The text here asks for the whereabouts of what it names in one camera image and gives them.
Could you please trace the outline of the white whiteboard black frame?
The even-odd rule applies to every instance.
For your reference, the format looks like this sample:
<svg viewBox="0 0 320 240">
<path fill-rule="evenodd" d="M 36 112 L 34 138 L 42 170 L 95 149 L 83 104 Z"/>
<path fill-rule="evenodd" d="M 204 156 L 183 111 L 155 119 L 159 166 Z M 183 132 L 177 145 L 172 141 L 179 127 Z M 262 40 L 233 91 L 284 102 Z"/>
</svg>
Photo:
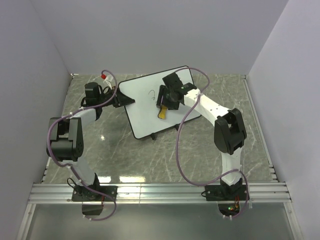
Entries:
<svg viewBox="0 0 320 240">
<path fill-rule="evenodd" d="M 160 109 L 156 104 L 160 85 L 164 83 L 163 77 L 179 69 L 181 67 L 136 77 L 118 84 L 118 89 L 124 95 L 135 100 L 124 108 L 137 140 L 174 127 L 190 110 L 188 106 L 181 104 L 178 110 L 167 110 L 165 119 L 158 118 Z"/>
</svg>

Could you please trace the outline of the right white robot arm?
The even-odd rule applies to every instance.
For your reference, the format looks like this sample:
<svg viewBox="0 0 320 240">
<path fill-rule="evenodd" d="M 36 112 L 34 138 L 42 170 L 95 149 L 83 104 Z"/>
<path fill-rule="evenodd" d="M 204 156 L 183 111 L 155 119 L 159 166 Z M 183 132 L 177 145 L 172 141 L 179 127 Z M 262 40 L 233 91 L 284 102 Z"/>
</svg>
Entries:
<svg viewBox="0 0 320 240">
<path fill-rule="evenodd" d="M 213 125 L 213 141 L 222 159 L 220 193 L 224 199 L 232 200 L 245 179 L 241 173 L 241 153 L 247 132 L 241 111 L 218 104 L 193 83 L 183 83 L 176 71 L 163 77 L 162 81 L 156 103 L 158 108 L 178 110 L 184 105 L 190 108 L 186 116 L 197 111 Z"/>
</svg>

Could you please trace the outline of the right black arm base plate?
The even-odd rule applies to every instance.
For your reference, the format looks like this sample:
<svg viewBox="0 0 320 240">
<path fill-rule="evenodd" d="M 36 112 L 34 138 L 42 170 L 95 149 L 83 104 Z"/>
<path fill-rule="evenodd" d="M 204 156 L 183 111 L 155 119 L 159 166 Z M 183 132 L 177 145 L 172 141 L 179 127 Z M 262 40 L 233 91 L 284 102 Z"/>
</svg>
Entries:
<svg viewBox="0 0 320 240">
<path fill-rule="evenodd" d="M 247 188 L 245 185 L 228 186 L 228 185 L 206 185 L 201 196 L 206 201 L 245 201 L 247 199 Z"/>
</svg>

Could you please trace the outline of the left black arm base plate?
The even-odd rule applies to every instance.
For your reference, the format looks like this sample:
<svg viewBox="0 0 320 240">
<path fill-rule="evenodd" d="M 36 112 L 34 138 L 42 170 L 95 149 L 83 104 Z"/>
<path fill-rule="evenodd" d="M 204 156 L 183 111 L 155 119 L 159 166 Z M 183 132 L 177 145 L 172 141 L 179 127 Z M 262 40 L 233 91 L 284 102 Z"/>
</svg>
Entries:
<svg viewBox="0 0 320 240">
<path fill-rule="evenodd" d="M 115 185 L 102 185 L 96 191 L 103 193 L 97 194 L 85 188 L 84 186 L 74 187 L 71 201 L 72 202 L 111 202 L 116 199 L 118 187 Z"/>
</svg>

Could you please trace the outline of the yellow bone-shaped eraser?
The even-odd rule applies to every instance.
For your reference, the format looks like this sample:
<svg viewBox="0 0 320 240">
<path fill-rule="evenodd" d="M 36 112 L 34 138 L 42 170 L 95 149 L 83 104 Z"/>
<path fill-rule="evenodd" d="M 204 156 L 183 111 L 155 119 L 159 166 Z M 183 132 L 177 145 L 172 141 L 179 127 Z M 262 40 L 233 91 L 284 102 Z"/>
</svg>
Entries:
<svg viewBox="0 0 320 240">
<path fill-rule="evenodd" d="M 157 117 L 161 120 L 165 120 L 166 119 L 166 112 L 167 112 L 168 108 L 164 105 L 161 105 L 159 107 L 159 112 L 158 112 L 158 115 Z"/>
</svg>

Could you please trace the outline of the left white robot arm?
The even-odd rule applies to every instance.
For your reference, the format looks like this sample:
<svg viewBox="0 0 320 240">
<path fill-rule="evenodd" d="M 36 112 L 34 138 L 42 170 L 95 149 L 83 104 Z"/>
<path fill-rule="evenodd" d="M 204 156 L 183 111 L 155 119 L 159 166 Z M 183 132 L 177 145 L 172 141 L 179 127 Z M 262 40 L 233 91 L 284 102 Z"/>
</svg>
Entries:
<svg viewBox="0 0 320 240">
<path fill-rule="evenodd" d="M 80 109 L 50 119 L 46 151 L 59 167 L 68 168 L 73 173 L 77 180 L 75 191 L 89 201 L 96 201 L 101 196 L 100 182 L 83 157 L 83 130 L 100 118 L 104 107 L 125 107 L 135 100 L 123 94 L 117 86 L 102 88 L 96 82 L 87 83 L 84 91 Z"/>
</svg>

